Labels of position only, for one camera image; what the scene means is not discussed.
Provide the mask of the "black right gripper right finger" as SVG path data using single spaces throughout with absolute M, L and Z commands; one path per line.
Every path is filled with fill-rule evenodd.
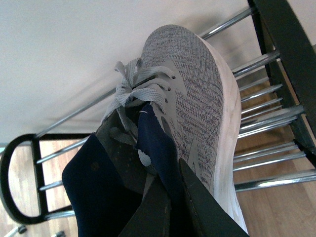
M 179 160 L 186 205 L 195 237 L 247 237 L 248 234 L 221 208 L 187 163 Z

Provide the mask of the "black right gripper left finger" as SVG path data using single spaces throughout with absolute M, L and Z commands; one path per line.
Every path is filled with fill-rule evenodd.
M 120 237 L 168 237 L 171 202 L 158 176 L 156 176 Z

